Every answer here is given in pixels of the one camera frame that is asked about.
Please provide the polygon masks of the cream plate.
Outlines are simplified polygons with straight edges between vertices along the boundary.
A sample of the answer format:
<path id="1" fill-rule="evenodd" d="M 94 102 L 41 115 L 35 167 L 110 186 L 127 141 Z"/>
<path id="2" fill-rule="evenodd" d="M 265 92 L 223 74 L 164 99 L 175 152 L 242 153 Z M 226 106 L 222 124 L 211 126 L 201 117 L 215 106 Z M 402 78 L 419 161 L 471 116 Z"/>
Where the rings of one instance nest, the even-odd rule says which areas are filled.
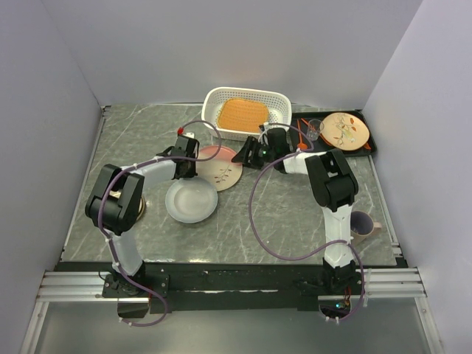
<path id="1" fill-rule="evenodd" d="M 211 183 L 218 192 L 233 187 L 243 174 L 243 165 L 232 162 L 235 156 L 233 149 L 222 146 L 213 159 L 196 163 L 198 177 Z"/>

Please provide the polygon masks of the small beige saucer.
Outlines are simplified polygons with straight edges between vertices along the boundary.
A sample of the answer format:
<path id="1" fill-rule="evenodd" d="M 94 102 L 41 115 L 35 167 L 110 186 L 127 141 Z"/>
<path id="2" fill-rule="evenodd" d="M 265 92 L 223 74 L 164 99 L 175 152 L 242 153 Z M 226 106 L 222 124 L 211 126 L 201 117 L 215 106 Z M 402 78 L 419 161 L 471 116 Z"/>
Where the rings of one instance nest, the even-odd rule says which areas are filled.
<path id="1" fill-rule="evenodd" d="M 143 196 L 141 196 L 140 202 L 139 202 L 138 215 L 137 215 L 137 218 L 136 218 L 137 221 L 142 219 L 142 217 L 145 213 L 145 210 L 146 210 L 146 201 L 145 201 L 145 198 Z"/>

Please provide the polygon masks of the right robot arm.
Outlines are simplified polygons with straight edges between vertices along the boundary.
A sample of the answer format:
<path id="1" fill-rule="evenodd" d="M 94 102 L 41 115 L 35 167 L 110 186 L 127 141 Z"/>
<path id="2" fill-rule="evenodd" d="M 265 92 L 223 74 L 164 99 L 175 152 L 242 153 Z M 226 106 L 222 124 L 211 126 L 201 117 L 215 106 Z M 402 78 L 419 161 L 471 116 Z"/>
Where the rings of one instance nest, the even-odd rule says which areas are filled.
<path id="1" fill-rule="evenodd" d="M 260 138 L 249 136 L 232 162 L 267 171 L 273 167 L 284 174 L 306 175 L 324 217 L 323 271 L 317 288 L 339 294 L 361 280 L 355 267 L 350 219 L 358 193 L 358 182 L 339 149 L 313 153 L 307 148 L 292 151 L 284 128 L 267 128 Z"/>

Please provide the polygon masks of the orange woven tray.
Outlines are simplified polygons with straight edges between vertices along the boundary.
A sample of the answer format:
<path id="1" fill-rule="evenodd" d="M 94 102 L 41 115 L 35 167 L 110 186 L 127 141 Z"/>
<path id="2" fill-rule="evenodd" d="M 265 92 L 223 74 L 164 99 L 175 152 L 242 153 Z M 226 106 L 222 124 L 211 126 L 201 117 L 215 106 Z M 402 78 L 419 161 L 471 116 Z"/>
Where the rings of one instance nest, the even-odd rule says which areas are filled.
<path id="1" fill-rule="evenodd" d="M 260 126 L 268 121 L 269 111 L 265 104 L 232 98 L 227 100 L 218 115 L 217 126 L 222 129 L 258 133 Z"/>

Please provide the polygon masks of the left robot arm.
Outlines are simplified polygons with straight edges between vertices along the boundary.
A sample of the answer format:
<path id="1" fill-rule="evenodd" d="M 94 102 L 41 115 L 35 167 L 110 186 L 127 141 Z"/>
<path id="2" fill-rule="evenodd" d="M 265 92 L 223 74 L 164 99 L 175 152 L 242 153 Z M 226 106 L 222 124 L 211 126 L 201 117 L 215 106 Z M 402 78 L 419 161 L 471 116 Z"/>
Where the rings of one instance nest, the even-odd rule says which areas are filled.
<path id="1" fill-rule="evenodd" d="M 102 167 L 85 207 L 104 235 L 112 256 L 114 281 L 130 296 L 146 291 L 145 263 L 131 232 L 138 215 L 143 190 L 165 181 L 196 176 L 199 141 L 179 134 L 176 143 L 152 159 L 127 167 Z"/>

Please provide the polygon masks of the white scalloped bowl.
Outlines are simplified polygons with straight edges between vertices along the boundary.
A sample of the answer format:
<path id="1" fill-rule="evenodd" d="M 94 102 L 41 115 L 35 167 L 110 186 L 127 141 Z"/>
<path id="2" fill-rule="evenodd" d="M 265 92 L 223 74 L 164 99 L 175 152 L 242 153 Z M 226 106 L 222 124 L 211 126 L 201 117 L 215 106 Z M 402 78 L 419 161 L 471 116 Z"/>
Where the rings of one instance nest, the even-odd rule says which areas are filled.
<path id="1" fill-rule="evenodd" d="M 174 182 L 165 196 L 169 215 L 181 223 L 199 223 L 216 210 L 218 192 L 202 178 L 187 178 Z"/>

